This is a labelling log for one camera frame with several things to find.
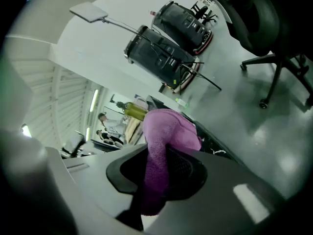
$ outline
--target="person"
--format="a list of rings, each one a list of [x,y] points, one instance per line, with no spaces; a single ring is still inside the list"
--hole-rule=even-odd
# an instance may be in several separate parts
[[[124,144],[120,139],[113,137],[107,133],[102,133],[101,130],[96,131],[96,133],[104,143],[115,145],[119,148],[121,148]]]
[[[107,129],[111,136],[118,139],[124,139],[125,130],[127,125],[124,122],[125,118],[122,117],[121,120],[111,120],[108,119],[105,113],[100,113],[98,119],[102,125]]]

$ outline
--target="pink cloth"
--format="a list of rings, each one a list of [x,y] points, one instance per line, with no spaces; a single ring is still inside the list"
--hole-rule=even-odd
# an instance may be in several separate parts
[[[150,111],[143,121],[143,133],[149,153],[141,212],[144,215],[156,215],[164,205],[161,196],[169,185],[165,146],[170,144],[178,150],[181,147],[200,150],[201,142],[195,126],[170,109]]]

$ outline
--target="green bottle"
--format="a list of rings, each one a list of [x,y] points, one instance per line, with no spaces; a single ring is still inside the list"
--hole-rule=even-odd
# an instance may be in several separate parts
[[[122,109],[125,115],[136,118],[140,121],[143,121],[146,114],[148,113],[148,111],[138,107],[137,105],[131,102],[127,102],[125,104],[122,102],[117,102],[116,106]]]

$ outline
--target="gray floor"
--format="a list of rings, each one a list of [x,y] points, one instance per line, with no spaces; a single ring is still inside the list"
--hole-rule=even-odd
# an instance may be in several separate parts
[[[301,188],[312,164],[313,108],[306,111],[304,107],[309,94],[283,69],[268,108],[259,108],[275,67],[251,65],[242,72],[241,62],[255,56],[229,35],[221,15],[212,30],[213,40],[200,56],[205,62],[200,72],[223,90],[196,77],[181,96],[169,89],[164,94],[188,102],[189,107],[182,111],[201,122],[254,173],[288,198]],[[307,74],[311,78],[312,68]]]

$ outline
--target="chair base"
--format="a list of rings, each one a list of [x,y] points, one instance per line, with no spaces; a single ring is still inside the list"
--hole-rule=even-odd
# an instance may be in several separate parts
[[[276,71],[274,74],[274,78],[270,87],[270,90],[268,92],[268,95],[266,98],[262,99],[259,103],[259,106],[262,109],[266,109],[268,107],[270,98],[272,97],[272,94],[274,92],[274,89],[276,87],[276,84],[278,82],[280,73],[282,68],[287,68],[302,84],[303,86],[307,89],[307,91],[310,93],[310,97],[306,101],[306,106],[307,107],[312,107],[313,106],[313,88],[312,86],[308,83],[306,78],[304,77],[305,73],[308,71],[307,67],[297,67],[288,57],[278,57],[275,54],[271,55],[266,55],[263,57],[257,57],[253,59],[249,59],[246,61],[243,61],[242,64],[240,65],[240,68],[243,71],[247,70],[247,65],[253,65],[253,64],[276,64]]]

